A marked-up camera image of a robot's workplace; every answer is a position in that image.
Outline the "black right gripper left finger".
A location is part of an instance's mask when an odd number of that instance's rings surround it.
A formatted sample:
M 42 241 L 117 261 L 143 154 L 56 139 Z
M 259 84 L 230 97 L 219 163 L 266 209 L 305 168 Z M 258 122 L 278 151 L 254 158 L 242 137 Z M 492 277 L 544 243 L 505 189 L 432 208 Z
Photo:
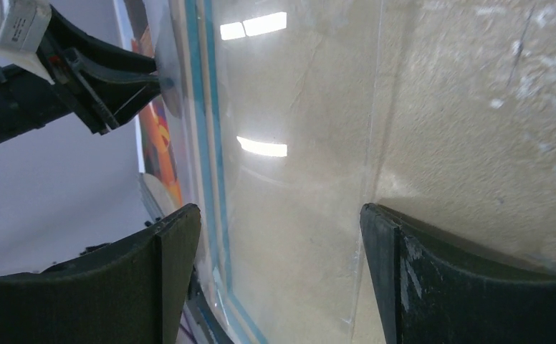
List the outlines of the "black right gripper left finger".
M 186 204 L 38 274 L 0 276 L 0 343 L 174 343 L 200 233 Z

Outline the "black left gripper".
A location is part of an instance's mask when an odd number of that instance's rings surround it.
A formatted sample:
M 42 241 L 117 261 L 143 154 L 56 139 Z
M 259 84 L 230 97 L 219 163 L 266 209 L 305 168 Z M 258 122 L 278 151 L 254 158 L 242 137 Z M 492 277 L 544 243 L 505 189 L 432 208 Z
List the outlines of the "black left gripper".
M 37 56 L 54 80 L 60 100 L 92 133 L 104 135 L 130 122 L 160 94 L 152 57 L 90 36 L 51 8 Z

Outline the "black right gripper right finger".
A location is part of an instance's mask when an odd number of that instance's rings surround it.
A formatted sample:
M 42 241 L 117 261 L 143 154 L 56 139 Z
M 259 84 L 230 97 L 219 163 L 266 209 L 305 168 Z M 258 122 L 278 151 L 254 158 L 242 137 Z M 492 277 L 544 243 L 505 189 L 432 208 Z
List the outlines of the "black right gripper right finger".
M 387 343 L 556 343 L 556 271 L 380 204 L 360 231 Z

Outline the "hot air balloon photo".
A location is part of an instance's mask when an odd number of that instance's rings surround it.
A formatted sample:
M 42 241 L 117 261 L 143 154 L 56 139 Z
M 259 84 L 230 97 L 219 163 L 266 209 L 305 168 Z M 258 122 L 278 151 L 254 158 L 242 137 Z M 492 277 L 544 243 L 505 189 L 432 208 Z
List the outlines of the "hot air balloon photo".
M 124 49 L 154 57 L 154 46 L 144 1 L 113 2 Z M 181 184 L 168 129 L 166 104 L 159 95 L 135 119 L 140 171 L 154 176 L 174 207 L 183 204 Z

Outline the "blue wooden picture frame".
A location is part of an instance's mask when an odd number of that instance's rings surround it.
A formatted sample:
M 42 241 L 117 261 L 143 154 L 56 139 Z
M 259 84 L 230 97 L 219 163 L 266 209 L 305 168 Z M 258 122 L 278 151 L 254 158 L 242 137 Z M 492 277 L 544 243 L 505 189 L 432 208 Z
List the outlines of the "blue wooden picture frame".
M 201 200 L 214 289 L 211 294 L 235 341 L 266 343 L 266 337 L 233 291 L 213 6 L 211 1 L 182 1 L 181 5 L 193 86 L 195 143 L 200 158 Z

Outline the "clear acrylic glazing sheet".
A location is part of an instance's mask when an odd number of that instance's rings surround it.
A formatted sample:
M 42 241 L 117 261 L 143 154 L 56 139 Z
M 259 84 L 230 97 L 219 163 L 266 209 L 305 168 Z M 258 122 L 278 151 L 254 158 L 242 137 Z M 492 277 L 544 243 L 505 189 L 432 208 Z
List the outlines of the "clear acrylic glazing sheet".
M 216 318 L 182 1 L 188 198 L 203 213 L 198 275 Z M 233 291 L 266 343 L 351 343 L 379 1 L 211 1 Z

